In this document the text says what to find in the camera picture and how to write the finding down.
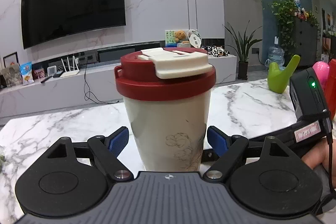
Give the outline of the person right hand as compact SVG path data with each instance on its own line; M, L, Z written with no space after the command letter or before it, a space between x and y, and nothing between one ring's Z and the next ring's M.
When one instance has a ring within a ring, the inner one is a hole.
M302 161L311 169L322 165L327 170L329 164L329 144L327 139L321 139L318 144L302 157Z

